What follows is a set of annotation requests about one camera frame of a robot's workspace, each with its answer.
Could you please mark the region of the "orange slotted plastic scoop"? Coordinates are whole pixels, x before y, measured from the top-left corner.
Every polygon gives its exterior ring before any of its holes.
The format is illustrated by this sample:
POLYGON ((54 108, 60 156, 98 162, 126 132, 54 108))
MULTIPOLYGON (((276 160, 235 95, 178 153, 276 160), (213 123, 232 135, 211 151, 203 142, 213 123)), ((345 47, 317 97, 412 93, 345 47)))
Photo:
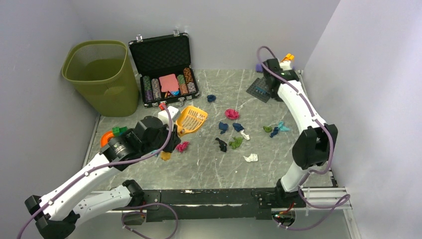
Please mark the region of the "orange slotted plastic scoop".
MULTIPOLYGON (((159 105, 160 110, 167 110, 167 106, 165 103, 161 103, 159 105)), ((168 129, 172 130, 173 126, 177 126, 177 134, 180 137, 197 132, 205 123, 208 118, 208 113, 201 110, 200 108, 194 106, 187 106, 182 111, 180 111, 179 118, 174 122, 170 122, 168 129)), ((161 159, 167 161, 171 158, 170 152, 161 152, 160 153, 161 159)))

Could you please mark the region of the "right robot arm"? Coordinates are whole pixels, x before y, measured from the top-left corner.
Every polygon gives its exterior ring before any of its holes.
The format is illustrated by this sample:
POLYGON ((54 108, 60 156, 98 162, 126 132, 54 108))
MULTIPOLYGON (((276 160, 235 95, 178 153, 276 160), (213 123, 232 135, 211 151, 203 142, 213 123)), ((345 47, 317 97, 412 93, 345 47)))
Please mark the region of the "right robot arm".
POLYGON ((329 162, 338 129, 334 124, 327 124, 316 112, 289 61, 280 63, 273 58, 262 64, 271 96, 285 103, 300 133, 292 148, 293 163, 275 187, 275 202, 286 207, 300 201, 298 189, 307 176, 320 174, 318 167, 329 162))

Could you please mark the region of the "purple cylinder toy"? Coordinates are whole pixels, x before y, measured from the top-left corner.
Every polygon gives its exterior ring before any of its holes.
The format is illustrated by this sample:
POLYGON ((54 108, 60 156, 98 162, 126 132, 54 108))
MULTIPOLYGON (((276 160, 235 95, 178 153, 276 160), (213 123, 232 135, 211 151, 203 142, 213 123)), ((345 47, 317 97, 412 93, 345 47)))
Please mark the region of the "purple cylinder toy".
POLYGON ((262 65, 261 64, 256 64, 255 71, 258 72, 258 73, 262 73, 263 72, 262 65))

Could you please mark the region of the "magenta paper scrap lower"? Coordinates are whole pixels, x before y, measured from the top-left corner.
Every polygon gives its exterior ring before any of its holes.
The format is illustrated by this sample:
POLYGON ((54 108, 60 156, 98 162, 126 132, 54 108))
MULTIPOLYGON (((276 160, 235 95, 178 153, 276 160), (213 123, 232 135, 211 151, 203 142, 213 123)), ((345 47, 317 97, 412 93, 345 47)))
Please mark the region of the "magenta paper scrap lower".
POLYGON ((176 150, 182 153, 188 148, 189 144, 190 143, 188 141, 184 141, 176 146, 176 150))

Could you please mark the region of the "yellow brick toy tower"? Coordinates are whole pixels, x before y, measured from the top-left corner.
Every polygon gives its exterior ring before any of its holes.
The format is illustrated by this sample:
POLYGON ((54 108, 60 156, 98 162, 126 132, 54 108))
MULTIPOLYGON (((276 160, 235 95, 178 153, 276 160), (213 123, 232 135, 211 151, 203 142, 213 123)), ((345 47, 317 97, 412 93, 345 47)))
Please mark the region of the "yellow brick toy tower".
POLYGON ((284 62, 284 61, 290 61, 290 62, 293 62, 294 61, 294 58, 295 58, 295 56, 293 55, 293 54, 291 54, 291 53, 288 53, 282 60, 281 60, 281 62, 284 62))

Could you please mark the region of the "cyan paper scrap right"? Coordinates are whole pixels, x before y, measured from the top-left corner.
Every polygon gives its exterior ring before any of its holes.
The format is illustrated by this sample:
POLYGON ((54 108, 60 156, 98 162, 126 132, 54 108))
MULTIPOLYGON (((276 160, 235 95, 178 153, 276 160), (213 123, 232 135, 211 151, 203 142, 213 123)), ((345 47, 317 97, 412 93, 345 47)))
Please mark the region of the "cyan paper scrap right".
POLYGON ((279 131, 290 131, 291 129, 285 126, 284 122, 281 121, 278 123, 277 128, 279 131))

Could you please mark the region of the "pink paper scrap right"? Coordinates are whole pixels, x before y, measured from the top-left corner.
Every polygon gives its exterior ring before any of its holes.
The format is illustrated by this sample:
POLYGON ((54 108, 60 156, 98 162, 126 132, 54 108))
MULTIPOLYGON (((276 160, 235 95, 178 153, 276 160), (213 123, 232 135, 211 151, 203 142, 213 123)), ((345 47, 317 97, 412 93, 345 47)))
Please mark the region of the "pink paper scrap right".
POLYGON ((225 116, 230 119, 230 120, 236 120, 240 117, 240 114, 238 111, 236 111, 235 109, 227 109, 224 112, 225 116))

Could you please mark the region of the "pink card deck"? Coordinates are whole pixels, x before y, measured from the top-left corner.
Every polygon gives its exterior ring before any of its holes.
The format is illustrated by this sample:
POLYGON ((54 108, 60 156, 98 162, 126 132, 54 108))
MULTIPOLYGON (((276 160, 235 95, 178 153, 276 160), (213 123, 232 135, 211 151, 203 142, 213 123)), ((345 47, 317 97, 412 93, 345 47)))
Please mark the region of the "pink card deck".
POLYGON ((179 90, 179 83, 175 74, 161 76, 158 79, 161 86, 161 92, 175 92, 179 90))

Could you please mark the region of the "dark blue scrap right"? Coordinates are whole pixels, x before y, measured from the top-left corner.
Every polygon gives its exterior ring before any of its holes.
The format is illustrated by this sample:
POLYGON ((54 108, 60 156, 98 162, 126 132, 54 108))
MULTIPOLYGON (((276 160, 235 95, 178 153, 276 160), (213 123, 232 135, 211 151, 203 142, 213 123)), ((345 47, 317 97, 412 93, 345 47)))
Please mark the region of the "dark blue scrap right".
POLYGON ((241 132, 242 130, 244 130, 244 127, 240 123, 233 123, 232 126, 237 132, 241 132))

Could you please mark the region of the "blue paper scrap centre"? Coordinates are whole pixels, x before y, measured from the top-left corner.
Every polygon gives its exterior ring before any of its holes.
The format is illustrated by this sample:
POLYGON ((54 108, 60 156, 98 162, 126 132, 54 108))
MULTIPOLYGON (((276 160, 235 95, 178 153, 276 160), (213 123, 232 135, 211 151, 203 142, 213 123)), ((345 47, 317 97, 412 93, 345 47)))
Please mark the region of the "blue paper scrap centre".
POLYGON ((224 134, 228 130, 228 124, 219 122, 218 128, 220 130, 220 134, 224 134))

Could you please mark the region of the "black paper scrap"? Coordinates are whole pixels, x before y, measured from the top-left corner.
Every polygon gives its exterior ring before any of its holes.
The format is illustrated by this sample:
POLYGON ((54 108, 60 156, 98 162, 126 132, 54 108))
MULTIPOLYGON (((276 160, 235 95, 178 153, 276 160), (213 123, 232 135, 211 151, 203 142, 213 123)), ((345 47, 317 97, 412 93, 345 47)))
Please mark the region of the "black paper scrap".
POLYGON ((215 140, 218 141, 218 143, 219 143, 219 149, 220 149, 220 151, 226 152, 227 151, 227 143, 224 142, 223 140, 221 140, 218 137, 216 137, 215 140))

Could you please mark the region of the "green paper scrap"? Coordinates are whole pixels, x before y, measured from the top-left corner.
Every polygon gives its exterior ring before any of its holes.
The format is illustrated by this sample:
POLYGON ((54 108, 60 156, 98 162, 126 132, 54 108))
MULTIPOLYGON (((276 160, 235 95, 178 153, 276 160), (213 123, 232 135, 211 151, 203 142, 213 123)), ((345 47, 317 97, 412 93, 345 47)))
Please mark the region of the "green paper scrap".
POLYGON ((243 137, 233 137, 232 141, 230 141, 228 145, 232 149, 237 149, 241 146, 242 142, 243 142, 243 137))

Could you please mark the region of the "black poker chip case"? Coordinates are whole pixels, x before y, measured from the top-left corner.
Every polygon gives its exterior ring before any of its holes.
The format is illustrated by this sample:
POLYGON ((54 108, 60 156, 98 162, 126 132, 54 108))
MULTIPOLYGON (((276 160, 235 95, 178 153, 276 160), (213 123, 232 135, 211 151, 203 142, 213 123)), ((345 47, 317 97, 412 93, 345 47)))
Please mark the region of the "black poker chip case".
POLYGON ((128 43, 136 70, 140 75, 142 105, 158 107, 160 103, 183 103, 200 96, 192 69, 190 36, 178 30, 173 34, 143 38, 138 35, 128 43), (159 77, 175 74, 179 90, 161 92, 159 77))

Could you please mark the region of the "black base bar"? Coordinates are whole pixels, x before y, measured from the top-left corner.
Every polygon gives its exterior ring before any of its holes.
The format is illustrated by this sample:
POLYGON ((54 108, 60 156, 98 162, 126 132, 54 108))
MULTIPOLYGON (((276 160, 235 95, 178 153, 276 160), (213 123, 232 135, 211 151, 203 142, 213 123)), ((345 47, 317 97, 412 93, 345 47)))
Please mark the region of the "black base bar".
POLYGON ((145 190, 147 222, 255 218, 270 220, 272 214, 306 205, 299 196, 278 199, 275 188, 145 190))

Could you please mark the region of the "olive green mesh wastebasket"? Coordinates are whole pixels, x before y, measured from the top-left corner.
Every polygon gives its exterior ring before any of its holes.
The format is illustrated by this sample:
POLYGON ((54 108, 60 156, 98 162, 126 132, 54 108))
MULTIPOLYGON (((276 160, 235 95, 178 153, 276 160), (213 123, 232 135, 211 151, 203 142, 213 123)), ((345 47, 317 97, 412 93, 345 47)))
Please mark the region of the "olive green mesh wastebasket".
POLYGON ((91 40, 74 46, 61 73, 102 116, 127 117, 137 110, 139 89, 129 50, 120 41, 91 40))

